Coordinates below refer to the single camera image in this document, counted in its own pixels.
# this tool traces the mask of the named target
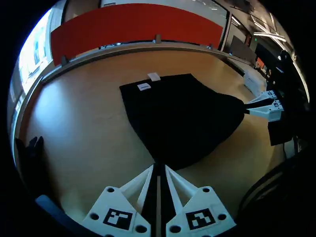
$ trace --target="wooden table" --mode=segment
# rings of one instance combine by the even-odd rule
[[[119,90],[151,72],[192,73],[217,92],[244,102],[254,98],[243,78],[215,56],[183,51],[115,56],[47,84],[23,139],[43,136],[57,196],[74,220],[81,222],[106,186],[120,187],[154,162],[128,122]],[[214,152],[178,173],[198,187],[212,186],[234,216],[245,192],[280,160],[282,149],[270,146],[267,121],[245,115]]]

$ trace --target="orange partition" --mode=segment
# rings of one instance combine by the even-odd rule
[[[51,33],[54,64],[117,42],[175,40],[218,47],[222,27],[197,14],[156,4],[120,4],[99,8],[62,24]]]

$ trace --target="white label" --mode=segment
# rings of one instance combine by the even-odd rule
[[[147,90],[147,89],[150,89],[151,86],[148,84],[148,83],[143,83],[143,84],[139,84],[137,85],[139,90],[142,91],[142,90]]]
[[[160,77],[156,72],[148,73],[148,76],[151,79],[151,81],[160,81]]]

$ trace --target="white box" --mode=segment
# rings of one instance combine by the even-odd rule
[[[255,97],[258,97],[261,92],[266,91],[266,79],[255,69],[245,71],[244,81],[245,86],[253,93]]]

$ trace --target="black cloth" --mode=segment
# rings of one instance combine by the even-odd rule
[[[151,88],[140,91],[137,85]],[[191,74],[120,86],[128,120],[155,162],[173,170],[211,153],[244,118],[244,103]]]

